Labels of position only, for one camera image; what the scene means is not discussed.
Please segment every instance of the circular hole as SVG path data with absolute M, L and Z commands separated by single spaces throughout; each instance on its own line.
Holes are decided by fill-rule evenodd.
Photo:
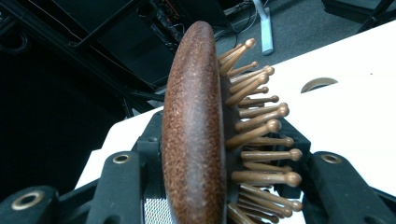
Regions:
M 301 89 L 301 93 L 330 86 L 334 83 L 338 83 L 338 81 L 330 77 L 318 77 L 307 82 Z
M 14 210 L 24 210 L 26 208 L 33 207 L 35 204 L 39 203 L 44 197 L 44 192 L 41 190 L 35 190 L 30 193 L 24 194 L 15 200 L 11 207 Z
M 119 156 L 116 156 L 113 159 L 113 162 L 115 162 L 115 163 L 125 163 L 125 162 L 129 161 L 130 159 L 131 159 L 131 157 L 129 155 L 119 155 Z
M 333 164 L 341 163 L 341 159 L 334 155 L 324 154 L 321 155 L 321 158 L 328 163 L 333 163 Z
M 119 224 L 121 221 L 120 217 L 118 216 L 111 216 L 105 219 L 103 224 Z
M 387 224 L 387 222 L 381 218 L 372 216 L 365 217 L 364 222 L 367 224 Z

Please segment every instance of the black equipment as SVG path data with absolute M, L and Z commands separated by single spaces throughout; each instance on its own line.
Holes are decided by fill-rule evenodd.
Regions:
M 361 23 L 358 33 L 396 18 L 394 0 L 322 0 L 324 11 Z
M 38 186 L 23 189 L 0 203 L 4 223 L 171 223 L 166 206 L 161 162 L 162 111 L 151 118 L 131 151 L 107 158 L 98 180 L 65 195 Z M 300 173 L 299 188 L 276 185 L 286 198 L 304 193 L 304 218 L 319 223 L 395 223 L 396 198 L 370 188 L 340 155 L 310 153 L 310 142 L 285 119 L 277 133 L 293 138 L 303 152 L 300 161 L 287 161 Z M 272 150 L 289 150 L 272 147 Z

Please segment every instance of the white table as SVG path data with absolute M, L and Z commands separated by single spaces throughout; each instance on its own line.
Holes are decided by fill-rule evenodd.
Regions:
M 268 94 L 288 103 L 286 120 L 311 141 L 311 152 L 345 157 L 370 186 L 396 196 L 395 37 L 396 21 L 276 64 Z M 303 85 L 317 77 L 338 83 L 301 94 Z M 92 152 L 77 188 L 100 176 L 109 155 L 130 150 L 161 109 L 116 123 L 102 149 Z M 281 223 L 304 219 L 297 213 Z

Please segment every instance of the speckled brown surface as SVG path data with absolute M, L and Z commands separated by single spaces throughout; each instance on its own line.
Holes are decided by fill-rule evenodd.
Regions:
M 212 29 L 198 21 L 177 50 L 163 109 L 163 177 L 176 223 L 225 221 L 218 70 Z

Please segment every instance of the metal mesh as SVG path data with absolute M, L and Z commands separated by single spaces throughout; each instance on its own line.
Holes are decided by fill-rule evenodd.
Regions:
M 172 224 L 168 202 L 165 199 L 146 199 L 146 224 Z

